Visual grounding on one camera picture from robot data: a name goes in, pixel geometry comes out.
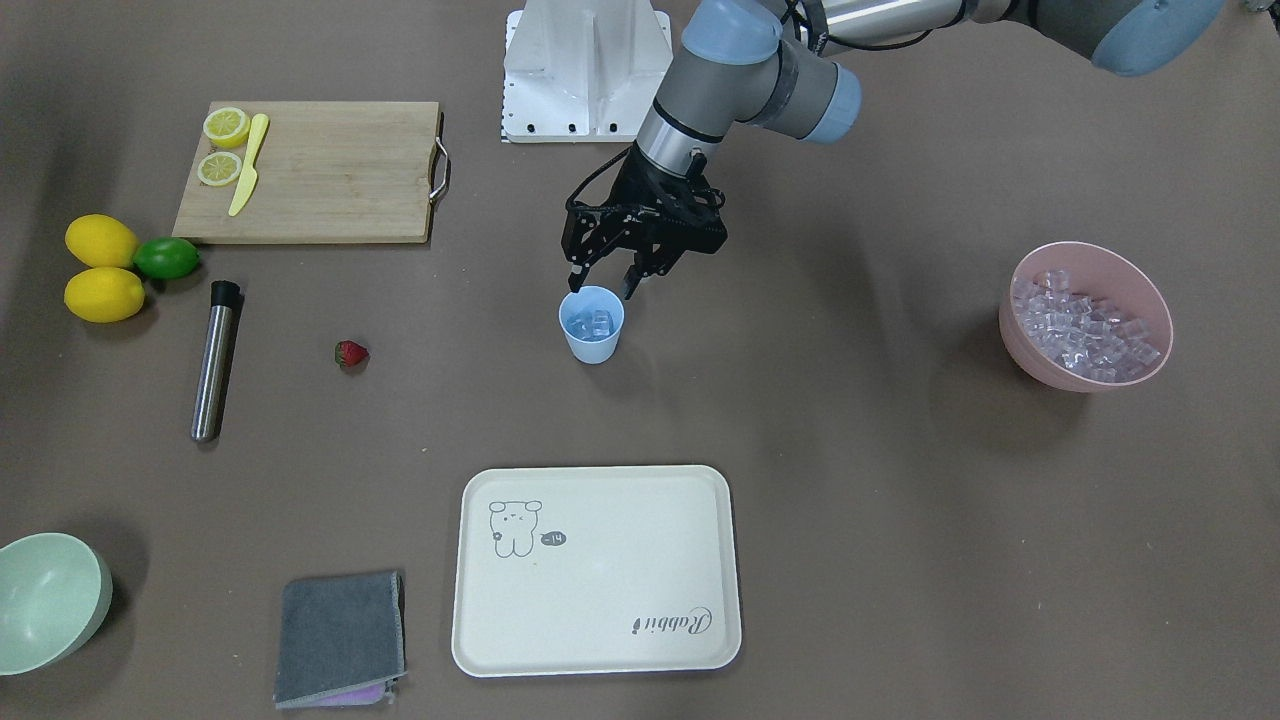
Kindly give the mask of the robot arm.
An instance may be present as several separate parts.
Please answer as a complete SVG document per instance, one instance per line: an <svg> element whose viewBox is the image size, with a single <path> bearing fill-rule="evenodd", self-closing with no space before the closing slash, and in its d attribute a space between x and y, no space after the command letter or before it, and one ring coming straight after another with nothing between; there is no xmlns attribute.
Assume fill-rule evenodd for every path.
<svg viewBox="0 0 1280 720"><path fill-rule="evenodd" d="M1157 70L1188 50L1219 1L703 1L640 124L608 161L617 174L604 202L566 201L561 247L571 292L618 250L630 299L686 252L727 240L723 193L708 161L736 124L809 143L833 143L852 127L861 85L835 61L846 51L910 47L966 22L1011 20L1121 77Z"/></svg>

